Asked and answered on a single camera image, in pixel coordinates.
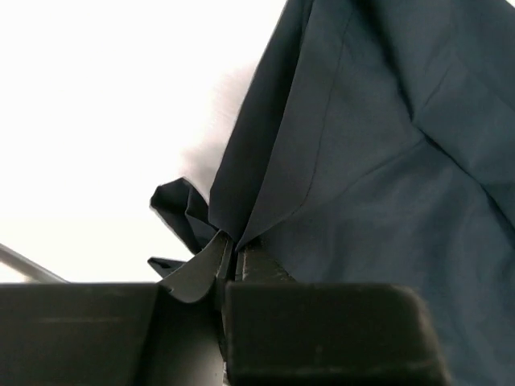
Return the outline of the dark navy sport shorts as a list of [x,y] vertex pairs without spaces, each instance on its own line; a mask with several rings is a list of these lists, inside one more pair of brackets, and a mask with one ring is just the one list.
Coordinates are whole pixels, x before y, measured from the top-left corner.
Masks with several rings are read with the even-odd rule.
[[193,253],[223,231],[300,281],[415,288],[455,384],[513,384],[513,7],[287,2],[209,197],[150,204]]

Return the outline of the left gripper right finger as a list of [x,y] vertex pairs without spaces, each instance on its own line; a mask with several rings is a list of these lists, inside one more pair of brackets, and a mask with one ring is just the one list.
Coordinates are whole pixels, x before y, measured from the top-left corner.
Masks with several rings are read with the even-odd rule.
[[391,284],[294,281],[259,247],[225,290],[232,385],[449,385],[427,308]]

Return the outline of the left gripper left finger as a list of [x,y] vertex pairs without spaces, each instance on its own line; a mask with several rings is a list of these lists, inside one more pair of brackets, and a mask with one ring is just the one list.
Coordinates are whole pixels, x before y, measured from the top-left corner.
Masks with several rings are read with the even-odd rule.
[[219,385],[223,234],[162,281],[1,287],[4,385]]

